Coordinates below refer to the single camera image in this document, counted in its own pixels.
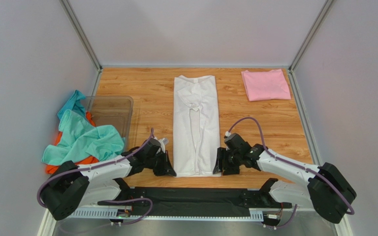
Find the white t shirt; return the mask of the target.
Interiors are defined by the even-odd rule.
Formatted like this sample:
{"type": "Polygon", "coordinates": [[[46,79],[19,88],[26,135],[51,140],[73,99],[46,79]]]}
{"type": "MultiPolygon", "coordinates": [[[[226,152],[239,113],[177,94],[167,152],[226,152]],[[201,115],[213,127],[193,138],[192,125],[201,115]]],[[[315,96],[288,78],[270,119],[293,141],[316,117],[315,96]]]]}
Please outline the white t shirt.
{"type": "Polygon", "coordinates": [[[173,169],[177,177],[214,175],[221,146],[219,116],[214,76],[174,79],[173,169]]]}

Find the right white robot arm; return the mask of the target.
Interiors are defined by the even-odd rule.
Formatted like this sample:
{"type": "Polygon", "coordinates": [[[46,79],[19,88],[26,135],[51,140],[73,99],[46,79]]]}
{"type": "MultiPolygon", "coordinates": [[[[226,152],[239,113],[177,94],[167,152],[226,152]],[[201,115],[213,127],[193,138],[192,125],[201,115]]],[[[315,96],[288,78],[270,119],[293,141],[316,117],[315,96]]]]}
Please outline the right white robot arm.
{"type": "Polygon", "coordinates": [[[237,133],[226,136],[224,143],[225,147],[217,149],[215,174],[238,175],[240,166],[273,173],[291,181],[274,178],[263,185],[275,202],[312,207],[334,224],[352,214],[350,207],[357,194],[335,165],[295,161],[262,144],[251,146],[237,133]]]}

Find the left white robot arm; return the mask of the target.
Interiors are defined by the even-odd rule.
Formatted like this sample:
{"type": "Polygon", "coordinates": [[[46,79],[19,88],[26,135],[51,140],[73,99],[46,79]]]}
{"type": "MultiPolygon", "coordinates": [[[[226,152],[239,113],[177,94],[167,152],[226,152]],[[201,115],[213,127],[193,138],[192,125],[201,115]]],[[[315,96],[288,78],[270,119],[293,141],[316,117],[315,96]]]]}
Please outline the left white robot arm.
{"type": "Polygon", "coordinates": [[[150,169],[155,176],[176,176],[166,145],[167,138],[146,140],[111,160],[95,164],[63,163],[39,188],[38,203],[47,208],[55,220],[62,220],[78,208],[99,202],[123,201],[128,185],[125,177],[150,169]]]}

